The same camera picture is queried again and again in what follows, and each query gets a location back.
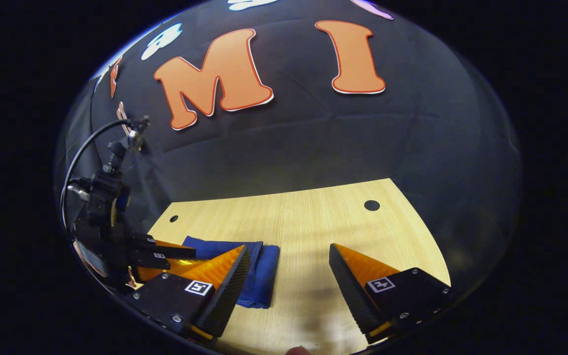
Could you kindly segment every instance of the light wood tabletop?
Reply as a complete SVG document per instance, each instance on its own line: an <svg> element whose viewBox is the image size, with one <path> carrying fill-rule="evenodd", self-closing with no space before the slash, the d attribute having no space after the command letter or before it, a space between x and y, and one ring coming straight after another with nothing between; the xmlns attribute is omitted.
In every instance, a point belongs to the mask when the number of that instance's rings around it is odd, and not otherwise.
<svg viewBox="0 0 568 355"><path fill-rule="evenodd" d="M368 200L380 208L369 211L363 206ZM178 219L170 222L174 215ZM271 307L236 305L215 348L223 353L284 355L302 345L314 355L346 355L367 348L328 264L331 243L401 271L419 267L451 285L433 236L390 179L175 202L149 234L176 244L192 236L280 247Z"/></svg>

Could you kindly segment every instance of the blue cloth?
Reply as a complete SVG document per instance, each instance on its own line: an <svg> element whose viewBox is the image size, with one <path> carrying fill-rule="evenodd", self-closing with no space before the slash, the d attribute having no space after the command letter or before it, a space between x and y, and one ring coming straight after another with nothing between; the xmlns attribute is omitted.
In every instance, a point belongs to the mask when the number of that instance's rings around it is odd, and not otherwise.
<svg viewBox="0 0 568 355"><path fill-rule="evenodd" d="M236 305L246 308L269 308L273 295L275 272L280 258L280 247L258 242L204 241L185 237L185 247L196 249L197 259L213 259L241 245L249 249L251 268Z"/></svg>

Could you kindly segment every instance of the blue towel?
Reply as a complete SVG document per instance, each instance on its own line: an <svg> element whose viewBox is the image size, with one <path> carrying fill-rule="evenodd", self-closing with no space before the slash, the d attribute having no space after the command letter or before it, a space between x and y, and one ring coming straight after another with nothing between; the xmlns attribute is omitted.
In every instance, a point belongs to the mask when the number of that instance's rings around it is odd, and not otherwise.
<svg viewBox="0 0 568 355"><path fill-rule="evenodd" d="M213 259L241 245L246 245L251 258L251 268L236 305L246 308L269 308L275 272L280 257L280 247L262 245L258 242L204 241L191 236L185 237L185 247L196 249L197 259Z"/></svg>

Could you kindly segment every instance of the black cable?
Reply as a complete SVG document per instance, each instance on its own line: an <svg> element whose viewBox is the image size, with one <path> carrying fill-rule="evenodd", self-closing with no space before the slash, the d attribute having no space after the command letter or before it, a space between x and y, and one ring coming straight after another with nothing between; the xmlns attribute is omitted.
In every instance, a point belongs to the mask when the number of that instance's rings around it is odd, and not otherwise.
<svg viewBox="0 0 568 355"><path fill-rule="evenodd" d="M88 137L88 139L85 141L85 143L83 143L82 146L78 149L76 155L74 156L74 159L71 161L70 168L68 169L67 175L65 176L65 183L63 184L63 190L61 190L61 214L63 215L63 227L65 227L66 231L68 231L68 229L67 229L67 220L65 218L65 203L66 203L66 200L67 200L67 186L70 183L72 171L74 171L74 168L76 168L76 164L77 164L78 160L80 159L80 156L82 155L83 151L85 151L85 148L87 148L89 143L93 142L93 140L96 139L96 137L98 135L104 133L106 130L109 130L110 128L113 128L113 127L116 127L116 126L120 126L122 124L126 124L128 126L131 126L131 124L133 124L133 122L130 119L127 119L126 121L120 120L120 121L114 121L114 122L105 124L99 130L93 132L92 135L90 135Z"/></svg>

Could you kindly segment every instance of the black fabric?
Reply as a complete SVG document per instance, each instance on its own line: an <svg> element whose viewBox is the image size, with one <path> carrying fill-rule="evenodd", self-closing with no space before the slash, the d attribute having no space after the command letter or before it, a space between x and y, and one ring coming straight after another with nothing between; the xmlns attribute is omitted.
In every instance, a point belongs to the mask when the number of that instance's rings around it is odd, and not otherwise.
<svg viewBox="0 0 568 355"><path fill-rule="evenodd" d="M392 15L395 20L388 21L349 0L330 6L278 1L238 12L208 2L133 45L120 62L113 99L109 75L99 82L91 126L97 130L117 119L120 101L129 117L150 116L146 148L124 162L134 227L148 231L171 202L391 178L435 237L453 287L468 292L478 285L514 225L521 179L516 138L496 94L465 59ZM314 27L320 20L372 30L369 44L387 85L383 93L347 95L331 87L338 65L329 36ZM178 22L181 35L142 61L147 43ZM227 112L219 107L217 88L212 117L199 112L194 126L172 130L164 90L153 78L156 68L175 56L200 68L212 40L243 28L257 32L252 56L275 98ZM90 133L84 127L65 130L76 140ZM102 161L110 154L108 142L122 137L115 129L97 139Z"/></svg>

